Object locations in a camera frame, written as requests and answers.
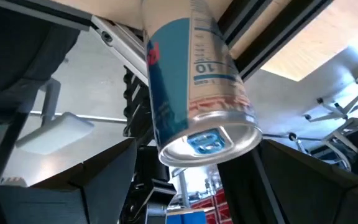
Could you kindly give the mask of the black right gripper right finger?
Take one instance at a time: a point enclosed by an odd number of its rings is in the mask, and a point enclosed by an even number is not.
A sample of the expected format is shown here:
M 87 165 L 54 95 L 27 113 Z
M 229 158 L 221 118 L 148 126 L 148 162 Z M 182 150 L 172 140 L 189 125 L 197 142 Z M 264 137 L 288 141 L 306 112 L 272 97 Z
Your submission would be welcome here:
M 233 224 L 358 224 L 358 175 L 271 140 L 218 164 Z

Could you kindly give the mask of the red storage bin rack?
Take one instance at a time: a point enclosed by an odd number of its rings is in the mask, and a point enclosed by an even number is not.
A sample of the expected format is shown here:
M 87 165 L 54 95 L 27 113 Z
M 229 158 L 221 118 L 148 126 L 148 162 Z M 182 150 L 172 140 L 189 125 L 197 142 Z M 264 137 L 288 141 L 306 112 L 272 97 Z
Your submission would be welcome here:
M 223 188 L 214 195 L 191 203 L 191 208 L 203 208 L 207 224 L 233 224 Z

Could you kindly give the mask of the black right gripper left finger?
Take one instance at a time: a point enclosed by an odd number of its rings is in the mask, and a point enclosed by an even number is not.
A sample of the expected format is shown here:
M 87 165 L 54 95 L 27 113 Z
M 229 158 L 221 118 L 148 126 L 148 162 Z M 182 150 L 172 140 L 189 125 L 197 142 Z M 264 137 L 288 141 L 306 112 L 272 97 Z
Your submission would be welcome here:
M 126 139 L 30 187 L 0 185 L 0 224 L 116 224 L 136 146 Z

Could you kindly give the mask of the black aluminium table frame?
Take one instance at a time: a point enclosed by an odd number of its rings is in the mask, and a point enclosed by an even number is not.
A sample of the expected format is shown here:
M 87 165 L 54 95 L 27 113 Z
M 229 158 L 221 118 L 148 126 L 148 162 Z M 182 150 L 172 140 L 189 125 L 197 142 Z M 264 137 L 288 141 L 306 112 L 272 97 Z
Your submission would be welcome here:
M 143 0 L 0 0 L 0 7 L 88 31 L 147 83 Z M 243 79 L 268 62 L 333 0 L 205 0 Z

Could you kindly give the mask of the blue storage bin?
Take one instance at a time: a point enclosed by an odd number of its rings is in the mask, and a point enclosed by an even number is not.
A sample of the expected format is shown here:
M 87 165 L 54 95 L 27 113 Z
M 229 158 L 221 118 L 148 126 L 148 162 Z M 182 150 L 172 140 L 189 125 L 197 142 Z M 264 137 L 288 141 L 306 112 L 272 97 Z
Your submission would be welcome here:
M 167 213 L 165 224 L 207 224 L 207 219 L 202 209 L 177 210 Z

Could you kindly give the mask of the teal silver energy drink can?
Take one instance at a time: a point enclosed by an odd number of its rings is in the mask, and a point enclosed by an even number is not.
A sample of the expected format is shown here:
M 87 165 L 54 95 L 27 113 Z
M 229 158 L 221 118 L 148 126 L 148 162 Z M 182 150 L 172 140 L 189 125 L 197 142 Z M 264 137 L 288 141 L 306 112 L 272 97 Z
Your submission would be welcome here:
M 142 0 L 158 158 L 218 164 L 262 140 L 254 109 L 206 0 Z

